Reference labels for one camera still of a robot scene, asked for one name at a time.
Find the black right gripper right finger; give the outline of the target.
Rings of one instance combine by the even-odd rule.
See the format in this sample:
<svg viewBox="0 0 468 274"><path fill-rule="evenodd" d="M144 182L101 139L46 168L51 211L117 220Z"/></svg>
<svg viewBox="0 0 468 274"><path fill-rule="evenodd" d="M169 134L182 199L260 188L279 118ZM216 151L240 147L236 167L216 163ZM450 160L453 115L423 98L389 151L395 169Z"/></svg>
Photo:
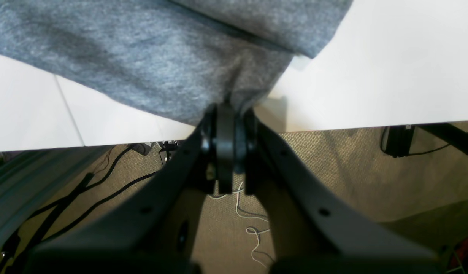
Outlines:
<svg viewBox="0 0 468 274"><path fill-rule="evenodd" d="M271 274L440 274L438 256L369 220L333 194L289 145L245 112L245 191L265 208Z"/></svg>

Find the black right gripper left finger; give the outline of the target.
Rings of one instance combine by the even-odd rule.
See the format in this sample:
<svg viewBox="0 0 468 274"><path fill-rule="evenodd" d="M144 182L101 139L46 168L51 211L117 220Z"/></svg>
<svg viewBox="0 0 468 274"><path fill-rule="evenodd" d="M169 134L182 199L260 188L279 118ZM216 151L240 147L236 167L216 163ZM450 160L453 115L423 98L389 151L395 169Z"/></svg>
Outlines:
<svg viewBox="0 0 468 274"><path fill-rule="evenodd" d="M39 245L30 274L199 274L191 261L205 198L232 193L234 109L208 108L172 160L112 212Z"/></svg>

